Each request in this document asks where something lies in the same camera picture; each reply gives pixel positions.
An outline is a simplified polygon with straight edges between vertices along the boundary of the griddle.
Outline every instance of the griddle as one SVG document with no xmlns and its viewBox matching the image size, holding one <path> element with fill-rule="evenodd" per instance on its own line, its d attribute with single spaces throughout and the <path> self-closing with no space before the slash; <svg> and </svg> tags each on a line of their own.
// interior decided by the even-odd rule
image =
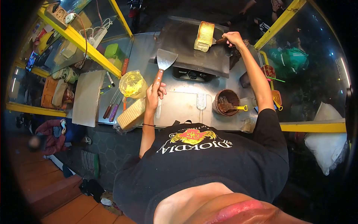
<svg viewBox="0 0 358 224">
<path fill-rule="evenodd" d="M 160 32 L 150 63 L 156 63 L 158 48 L 178 54 L 174 67 L 186 68 L 229 78 L 229 54 L 227 44 L 214 44 L 207 52 L 194 50 L 200 20 L 169 16 Z M 217 40 L 229 31 L 228 27 L 215 24 L 213 37 Z"/>
</svg>

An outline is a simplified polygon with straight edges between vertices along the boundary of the metal scraper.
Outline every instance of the metal scraper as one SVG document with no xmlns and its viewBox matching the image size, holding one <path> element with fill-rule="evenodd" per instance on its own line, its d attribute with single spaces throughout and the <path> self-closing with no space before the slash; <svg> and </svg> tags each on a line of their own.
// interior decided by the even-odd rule
<svg viewBox="0 0 358 224">
<path fill-rule="evenodd" d="M 215 38 L 213 38 L 213 41 L 211 42 L 211 45 L 213 44 L 221 44 L 221 43 L 226 43 L 227 38 L 221 38 L 219 40 L 215 40 Z"/>
<path fill-rule="evenodd" d="M 170 51 L 165 51 L 163 49 L 158 49 L 157 61 L 158 61 L 159 70 L 158 70 L 157 75 L 155 76 L 153 84 L 156 81 L 159 81 L 159 84 L 161 83 L 164 70 L 169 68 L 175 62 L 177 57 L 178 57 L 178 54 L 176 54 L 176 53 L 172 53 Z"/>
</svg>

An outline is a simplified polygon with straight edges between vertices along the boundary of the maroon jacket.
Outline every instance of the maroon jacket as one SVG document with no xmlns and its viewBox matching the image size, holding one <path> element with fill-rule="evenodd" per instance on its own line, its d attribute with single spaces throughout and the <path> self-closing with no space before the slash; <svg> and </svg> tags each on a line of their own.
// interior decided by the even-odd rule
<svg viewBox="0 0 358 224">
<path fill-rule="evenodd" d="M 52 134 L 53 127 L 61 126 L 60 121 L 61 120 L 48 120 L 42 125 L 40 125 L 35 131 L 35 134 L 40 132 L 43 135 L 47 135 L 45 151 L 43 151 L 45 155 L 52 155 L 59 151 L 68 150 L 68 147 L 64 145 L 66 137 L 63 134 L 61 134 L 60 137 L 55 138 Z"/>
</svg>

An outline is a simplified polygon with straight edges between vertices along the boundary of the lip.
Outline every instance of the lip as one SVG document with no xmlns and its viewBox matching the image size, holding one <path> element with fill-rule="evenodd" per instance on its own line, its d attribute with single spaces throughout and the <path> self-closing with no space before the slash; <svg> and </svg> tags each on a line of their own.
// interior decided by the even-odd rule
<svg viewBox="0 0 358 224">
<path fill-rule="evenodd" d="M 258 200 L 242 201 L 222 208 L 215 215 L 213 215 L 208 221 L 204 222 L 204 224 L 219 223 L 243 211 L 247 211 L 251 209 L 263 209 L 263 208 L 264 208 L 263 204 Z"/>
</svg>

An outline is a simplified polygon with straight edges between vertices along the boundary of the orange box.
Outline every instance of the orange box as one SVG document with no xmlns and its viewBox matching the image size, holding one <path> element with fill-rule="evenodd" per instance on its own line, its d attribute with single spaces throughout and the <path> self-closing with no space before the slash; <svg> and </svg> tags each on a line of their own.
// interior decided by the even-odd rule
<svg viewBox="0 0 358 224">
<path fill-rule="evenodd" d="M 58 80 L 53 79 L 51 76 L 46 78 L 45 87 L 42 92 L 41 106 L 49 109 L 66 109 L 67 103 L 62 104 L 62 107 L 52 105 L 52 98 L 55 94 Z"/>
</svg>

